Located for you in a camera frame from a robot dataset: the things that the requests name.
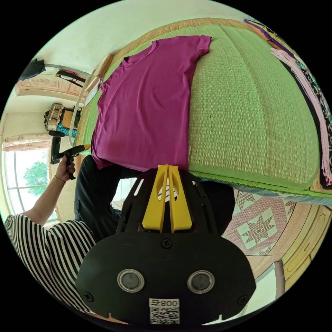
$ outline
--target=pink garment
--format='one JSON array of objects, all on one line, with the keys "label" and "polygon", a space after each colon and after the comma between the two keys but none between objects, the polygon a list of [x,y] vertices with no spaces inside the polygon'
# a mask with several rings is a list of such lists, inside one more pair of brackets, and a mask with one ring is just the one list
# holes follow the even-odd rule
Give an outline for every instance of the pink garment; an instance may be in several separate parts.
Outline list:
[{"label": "pink garment", "polygon": [[320,107],[320,103],[312,91],[310,84],[304,77],[304,74],[301,70],[301,68],[296,64],[295,59],[293,59],[290,55],[288,55],[285,51],[271,48],[272,54],[277,57],[279,60],[284,62],[286,65],[288,65],[298,81],[300,82],[303,90],[305,91],[306,95],[310,99],[312,105],[315,108],[315,111],[317,113],[317,117],[319,119],[320,123],[320,130],[321,130],[321,144],[322,144],[322,171],[325,177],[327,178],[329,183],[332,181],[332,173],[330,170],[330,151],[329,151],[329,135],[328,131],[326,129],[326,123],[325,123],[325,118],[324,114],[322,112],[322,109]]},{"label": "pink garment", "polygon": [[191,83],[211,37],[154,40],[122,60],[101,85],[91,152],[99,169],[146,171],[170,164],[188,170]]}]

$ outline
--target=wooden cabinet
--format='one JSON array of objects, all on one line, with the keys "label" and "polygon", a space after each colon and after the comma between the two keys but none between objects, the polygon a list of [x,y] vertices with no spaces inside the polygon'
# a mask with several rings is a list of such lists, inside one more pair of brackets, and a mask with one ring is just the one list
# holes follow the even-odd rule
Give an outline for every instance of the wooden cabinet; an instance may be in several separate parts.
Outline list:
[{"label": "wooden cabinet", "polygon": [[316,255],[331,222],[332,211],[325,206],[312,205],[298,237],[282,258],[286,290],[309,266]]}]

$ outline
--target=woman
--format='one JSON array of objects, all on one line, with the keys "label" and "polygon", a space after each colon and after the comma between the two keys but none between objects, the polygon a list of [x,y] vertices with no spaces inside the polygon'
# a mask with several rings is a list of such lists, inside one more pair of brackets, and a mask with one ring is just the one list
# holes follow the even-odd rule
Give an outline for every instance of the woman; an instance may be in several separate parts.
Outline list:
[{"label": "woman", "polygon": [[[34,207],[10,215],[5,227],[12,245],[34,278],[57,300],[87,314],[75,280],[88,251],[103,238],[116,232],[119,216],[110,206],[121,179],[137,177],[140,172],[119,165],[98,170],[92,156],[84,158],[76,180],[75,220],[43,226],[54,211],[60,193],[75,172],[74,160],[66,166],[63,158],[57,172]],[[202,182],[218,218],[218,233],[226,230],[235,206],[233,189],[211,181]]]}]

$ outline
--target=window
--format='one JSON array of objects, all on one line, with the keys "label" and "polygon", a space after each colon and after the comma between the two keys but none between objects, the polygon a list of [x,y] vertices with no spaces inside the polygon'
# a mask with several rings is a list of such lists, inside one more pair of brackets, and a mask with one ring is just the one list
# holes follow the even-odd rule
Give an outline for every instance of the window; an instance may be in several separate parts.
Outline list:
[{"label": "window", "polygon": [[[8,205],[13,214],[31,209],[49,184],[48,149],[4,153]],[[47,225],[58,217],[53,211]]]}]

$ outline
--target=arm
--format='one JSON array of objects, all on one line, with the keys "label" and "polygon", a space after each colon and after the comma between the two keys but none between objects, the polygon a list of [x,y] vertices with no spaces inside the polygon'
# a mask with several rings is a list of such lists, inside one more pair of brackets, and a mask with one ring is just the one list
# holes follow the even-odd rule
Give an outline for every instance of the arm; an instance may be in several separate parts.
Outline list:
[{"label": "arm", "polygon": [[55,177],[39,197],[34,207],[29,211],[22,213],[22,215],[27,216],[30,218],[30,220],[38,225],[45,225],[46,221],[54,211],[56,202],[65,183],[69,180],[69,173],[75,172],[75,165],[72,163],[67,168],[66,162],[66,157],[62,158],[56,171]]}]

